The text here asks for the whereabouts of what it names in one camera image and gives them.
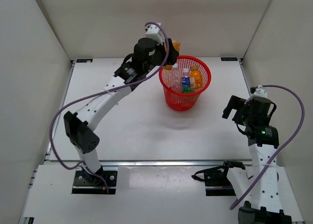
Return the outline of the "clear bottle blue label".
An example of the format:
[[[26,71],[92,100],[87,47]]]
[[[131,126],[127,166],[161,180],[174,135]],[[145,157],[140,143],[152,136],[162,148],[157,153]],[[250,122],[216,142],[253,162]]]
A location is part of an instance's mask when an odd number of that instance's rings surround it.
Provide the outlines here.
[[[190,87],[189,69],[184,68],[181,78],[181,87]]]

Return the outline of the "orange juice bottle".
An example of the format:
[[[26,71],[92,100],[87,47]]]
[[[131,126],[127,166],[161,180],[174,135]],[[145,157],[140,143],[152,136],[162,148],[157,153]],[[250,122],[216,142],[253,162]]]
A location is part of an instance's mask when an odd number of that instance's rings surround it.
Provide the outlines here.
[[[175,41],[175,40],[172,40],[171,42],[172,42],[172,45],[173,45],[173,49],[174,49],[177,53],[179,53],[181,43],[180,43],[179,41]],[[167,65],[164,66],[163,68],[164,68],[165,70],[172,70],[173,65],[174,65],[175,63],[176,63],[176,62],[173,62],[172,64],[167,64]]]

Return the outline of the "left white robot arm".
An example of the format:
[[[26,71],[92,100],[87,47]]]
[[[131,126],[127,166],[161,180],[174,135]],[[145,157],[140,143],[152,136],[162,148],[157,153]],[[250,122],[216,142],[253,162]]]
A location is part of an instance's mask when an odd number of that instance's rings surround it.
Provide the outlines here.
[[[178,58],[180,43],[168,40],[170,48],[150,38],[141,38],[134,46],[133,53],[127,55],[121,66],[114,72],[106,86],[105,93],[93,98],[75,113],[64,115],[67,137],[76,148],[83,161],[83,178],[91,185],[104,185],[103,168],[98,160],[96,146],[100,139],[94,133],[102,118],[118,102],[130,94],[139,85],[138,81],[163,62],[173,65]]]

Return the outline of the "green plastic bottle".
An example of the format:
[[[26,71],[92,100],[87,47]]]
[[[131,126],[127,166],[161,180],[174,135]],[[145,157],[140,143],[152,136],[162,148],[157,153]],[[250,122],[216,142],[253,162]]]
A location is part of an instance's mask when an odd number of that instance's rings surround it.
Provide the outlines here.
[[[195,90],[192,89],[191,87],[184,86],[184,87],[181,89],[181,93],[184,93],[184,94],[191,94],[191,93],[195,93]]]

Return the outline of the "large clear plastic bottle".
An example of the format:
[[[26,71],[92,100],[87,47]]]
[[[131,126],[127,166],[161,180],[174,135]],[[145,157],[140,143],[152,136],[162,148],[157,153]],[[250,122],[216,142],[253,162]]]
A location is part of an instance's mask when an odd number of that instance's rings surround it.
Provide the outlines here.
[[[171,83],[171,90],[175,92],[181,92],[181,75],[180,74],[181,72],[179,70],[178,64],[174,64],[170,72],[170,83]]]

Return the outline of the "orange bottle patterned label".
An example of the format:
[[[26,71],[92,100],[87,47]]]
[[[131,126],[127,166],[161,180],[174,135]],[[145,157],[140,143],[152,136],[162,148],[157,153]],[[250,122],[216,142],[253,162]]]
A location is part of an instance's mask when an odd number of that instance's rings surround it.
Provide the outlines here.
[[[192,66],[189,75],[190,87],[194,90],[201,89],[203,87],[202,75],[198,66]]]

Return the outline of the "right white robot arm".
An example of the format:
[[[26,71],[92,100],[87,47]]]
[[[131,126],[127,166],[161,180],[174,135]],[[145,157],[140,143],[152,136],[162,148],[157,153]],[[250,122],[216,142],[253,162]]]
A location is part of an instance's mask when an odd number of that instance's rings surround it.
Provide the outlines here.
[[[252,96],[243,99],[231,96],[222,117],[227,119],[235,110],[233,121],[244,126],[239,132],[248,139],[252,158],[252,175],[247,174],[243,163],[225,160],[221,166],[197,171],[194,180],[209,185],[208,191],[233,189],[236,200],[231,205],[238,210],[240,224],[290,224],[291,216],[285,214],[278,189],[278,131],[270,126],[277,106],[271,100]]]

